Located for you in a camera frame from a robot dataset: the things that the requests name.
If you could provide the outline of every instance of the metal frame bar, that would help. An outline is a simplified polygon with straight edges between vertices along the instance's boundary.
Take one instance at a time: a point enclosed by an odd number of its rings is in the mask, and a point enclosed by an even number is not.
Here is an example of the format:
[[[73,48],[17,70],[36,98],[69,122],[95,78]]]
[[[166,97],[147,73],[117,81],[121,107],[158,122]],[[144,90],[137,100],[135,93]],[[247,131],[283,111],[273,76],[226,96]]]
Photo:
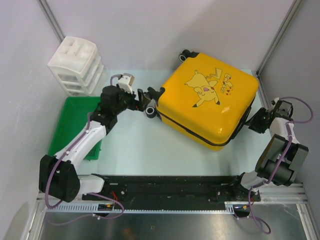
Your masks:
[[[271,204],[296,204],[300,219],[302,222],[305,235],[308,240],[320,239],[319,230],[312,214],[308,198],[305,192],[304,185],[302,183],[295,183],[291,186],[276,186],[269,184],[261,187],[260,190],[260,202],[255,202],[255,205],[271,205]],[[50,201],[55,201],[56,198],[50,197]],[[93,213],[96,211],[98,204],[109,203],[108,201],[85,201],[81,199],[81,196],[77,196],[71,203],[62,203],[60,207],[56,209],[47,209],[44,203],[44,193],[39,193],[35,208],[34,217],[30,223],[29,234],[25,237],[26,240],[37,240],[44,216],[46,212],[71,212],[71,213]],[[147,211],[147,210],[133,210],[128,209],[126,214],[234,214],[233,205],[247,204],[247,202],[225,202],[225,210],[210,210],[210,211]]]
[[[56,37],[58,38],[58,40],[60,41],[60,43],[65,39],[65,35],[62,32],[53,12],[51,11],[47,0],[37,0],[37,2],[40,5],[40,8],[43,11],[43,14],[45,15],[46,19],[48,20],[52,30],[54,31],[54,34],[56,35]]]
[[[262,62],[260,63],[260,65],[256,71],[259,78],[260,78],[261,73],[265,69],[266,64],[268,63],[268,61],[272,57],[273,53],[275,52],[275,49],[277,48],[277,46],[280,43],[281,39],[283,38],[284,34],[288,30],[290,23],[292,22],[292,20],[296,16],[297,12],[299,11],[299,9],[302,6],[302,4],[304,3],[304,1],[305,0],[294,0],[294,2],[292,3],[289,11],[287,12],[286,16],[284,17],[284,20],[283,20],[278,32],[276,33],[274,39],[272,40],[272,43],[271,43],[268,51],[264,55]]]
[[[320,234],[318,226],[316,224],[314,215],[311,211],[310,204],[297,204],[296,205],[300,219],[303,225],[305,236],[307,240],[318,240],[320,239]]]

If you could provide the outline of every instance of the white table surface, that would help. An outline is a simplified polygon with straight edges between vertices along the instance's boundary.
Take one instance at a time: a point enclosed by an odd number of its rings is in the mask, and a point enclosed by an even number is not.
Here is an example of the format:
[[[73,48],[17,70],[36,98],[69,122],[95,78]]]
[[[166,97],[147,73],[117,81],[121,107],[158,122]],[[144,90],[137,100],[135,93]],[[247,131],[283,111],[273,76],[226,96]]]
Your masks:
[[[158,90],[172,70],[118,70],[135,77],[133,89]],[[258,93],[249,118],[261,108]],[[212,151],[173,130],[157,117],[126,110],[102,140],[98,160],[83,160],[77,173],[88,175],[184,175],[225,176],[251,172],[266,148],[270,133],[258,134],[244,126],[221,151]]]

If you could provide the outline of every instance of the gray wall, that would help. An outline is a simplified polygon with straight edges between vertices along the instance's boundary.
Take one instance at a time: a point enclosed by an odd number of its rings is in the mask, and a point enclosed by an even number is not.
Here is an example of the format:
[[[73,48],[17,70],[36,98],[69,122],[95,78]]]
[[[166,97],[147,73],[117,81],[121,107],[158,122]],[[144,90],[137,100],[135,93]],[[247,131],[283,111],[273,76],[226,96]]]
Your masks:
[[[305,185],[313,213],[320,226],[320,2],[307,0],[293,20],[279,48],[263,71],[261,78],[269,99],[296,96],[314,110],[310,124],[294,127],[309,155],[299,174]],[[310,114],[299,103],[294,105],[295,120],[306,120]]]
[[[1,2],[0,239],[20,239],[66,94],[47,67],[59,42],[37,1]]]
[[[173,70],[185,48],[256,70],[293,0],[48,0],[110,70]]]

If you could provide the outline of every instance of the suitcase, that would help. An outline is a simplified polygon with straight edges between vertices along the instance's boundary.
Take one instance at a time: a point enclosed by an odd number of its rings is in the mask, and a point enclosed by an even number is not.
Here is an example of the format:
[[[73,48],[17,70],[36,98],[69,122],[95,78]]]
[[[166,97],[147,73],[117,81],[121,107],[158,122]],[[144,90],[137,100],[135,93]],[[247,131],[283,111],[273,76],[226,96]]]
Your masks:
[[[243,127],[258,81],[204,53],[185,50],[183,63],[153,90],[157,116],[165,124],[215,151]]]

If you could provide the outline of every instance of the green tray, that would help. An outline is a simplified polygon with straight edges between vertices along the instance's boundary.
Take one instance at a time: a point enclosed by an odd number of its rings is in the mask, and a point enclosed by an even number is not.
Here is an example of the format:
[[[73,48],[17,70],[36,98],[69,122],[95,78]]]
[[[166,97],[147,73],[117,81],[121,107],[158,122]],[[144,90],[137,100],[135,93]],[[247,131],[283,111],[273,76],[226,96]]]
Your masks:
[[[87,114],[93,112],[100,102],[99,96],[69,96],[64,103],[59,122],[49,149],[53,156],[67,146],[72,139],[84,128]],[[100,153],[99,141],[85,156],[86,160],[97,160]]]

